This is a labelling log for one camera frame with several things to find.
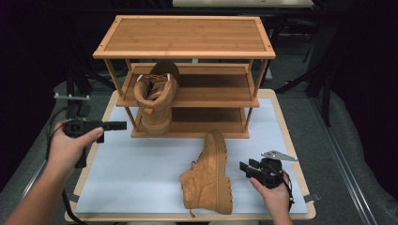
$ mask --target gray floor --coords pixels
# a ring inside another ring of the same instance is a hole
[[[292,80],[306,71],[307,64],[302,59],[308,43],[304,37],[283,37],[274,45],[277,59],[271,62],[272,82],[264,87],[276,89],[284,81]],[[92,81],[94,91],[91,100],[90,119],[101,119],[112,92],[98,82]],[[284,94],[278,95],[283,116],[295,145],[298,159],[307,186],[312,193],[318,193],[321,200],[315,202],[316,216],[311,220],[295,221],[295,224],[398,224],[397,202],[376,182],[372,171],[363,160],[360,139],[352,124],[344,103],[332,95],[330,103],[331,128],[325,128],[318,119],[317,99],[306,98],[303,90],[306,83],[300,84]],[[55,92],[66,94],[64,83]],[[65,102],[59,102],[54,112]],[[0,220],[3,222],[20,201],[26,186],[37,172],[45,156],[46,140],[44,130],[38,135],[20,168],[0,194]],[[360,186],[360,191],[368,203],[374,220],[364,222],[341,174],[334,151],[336,145],[330,142],[331,131],[343,152],[350,171]],[[68,193],[74,190],[80,171],[76,171],[66,186]],[[54,224],[67,224],[64,220],[65,208],[59,204]]]

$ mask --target brown suede boot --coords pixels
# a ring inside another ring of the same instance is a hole
[[[225,215],[232,213],[231,182],[225,177],[226,158],[224,137],[219,130],[212,130],[206,135],[198,160],[179,176],[185,208],[204,208]]]
[[[172,101],[179,86],[179,71],[168,60],[157,63],[149,75],[141,75],[134,95],[142,116],[145,133],[160,136],[172,125]]]

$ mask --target black mechanical device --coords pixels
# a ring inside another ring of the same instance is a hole
[[[67,108],[67,121],[63,125],[64,133],[72,138],[77,138],[85,133],[102,127],[104,131],[108,130],[123,130],[127,129],[126,121],[109,121],[102,122],[100,120],[85,120],[90,112],[90,106],[87,101],[90,99],[87,97],[73,97],[71,95],[67,97],[59,96],[55,94],[55,98],[66,99],[68,101]],[[97,143],[104,143],[104,134],[97,139]],[[86,159],[88,155],[88,148],[85,147],[79,161],[76,163],[76,168],[86,167]]]
[[[287,156],[277,151],[261,154],[260,161],[249,158],[249,165],[239,162],[239,168],[246,173],[246,177],[254,177],[267,188],[276,188],[283,182],[283,168],[281,160],[297,161],[296,158]]]

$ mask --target boot pull tab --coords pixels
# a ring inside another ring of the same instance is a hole
[[[146,108],[146,109],[144,109],[144,112],[146,112],[147,114],[152,114],[153,109],[151,109],[151,108]]]
[[[192,212],[192,209],[190,209],[190,215],[191,215],[191,218],[196,218],[196,215]]]

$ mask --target boot heel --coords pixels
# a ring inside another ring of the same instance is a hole
[[[218,186],[219,205],[217,205],[217,212],[224,215],[230,215],[232,213],[232,190],[230,178],[220,178]]]

